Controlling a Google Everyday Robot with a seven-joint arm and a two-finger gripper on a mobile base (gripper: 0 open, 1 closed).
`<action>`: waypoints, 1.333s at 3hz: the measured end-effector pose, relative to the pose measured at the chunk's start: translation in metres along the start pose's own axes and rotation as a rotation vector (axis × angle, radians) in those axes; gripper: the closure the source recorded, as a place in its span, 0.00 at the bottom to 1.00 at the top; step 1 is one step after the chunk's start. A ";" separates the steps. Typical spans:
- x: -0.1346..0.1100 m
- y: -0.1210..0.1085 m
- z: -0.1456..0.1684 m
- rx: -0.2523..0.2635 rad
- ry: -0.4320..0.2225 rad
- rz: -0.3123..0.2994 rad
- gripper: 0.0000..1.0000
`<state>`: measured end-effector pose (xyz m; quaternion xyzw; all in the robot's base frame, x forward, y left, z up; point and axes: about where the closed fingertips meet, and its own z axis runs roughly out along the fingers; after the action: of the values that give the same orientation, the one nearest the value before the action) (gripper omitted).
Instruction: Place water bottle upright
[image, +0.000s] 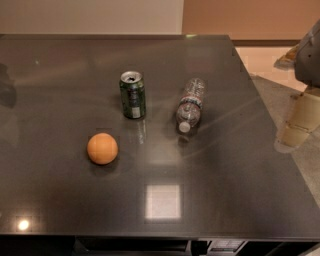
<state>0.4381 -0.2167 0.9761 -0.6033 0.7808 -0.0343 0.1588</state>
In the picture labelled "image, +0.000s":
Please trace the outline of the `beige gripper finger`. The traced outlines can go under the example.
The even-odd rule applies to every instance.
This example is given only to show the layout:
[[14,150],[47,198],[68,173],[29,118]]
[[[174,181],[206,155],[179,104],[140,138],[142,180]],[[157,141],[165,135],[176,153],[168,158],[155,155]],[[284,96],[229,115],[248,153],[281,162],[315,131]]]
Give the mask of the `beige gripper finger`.
[[299,148],[320,126],[320,88],[307,87],[295,95],[288,115],[277,132],[274,147],[280,153]]
[[274,67],[282,70],[290,70],[295,66],[296,55],[299,45],[295,45],[274,63]]

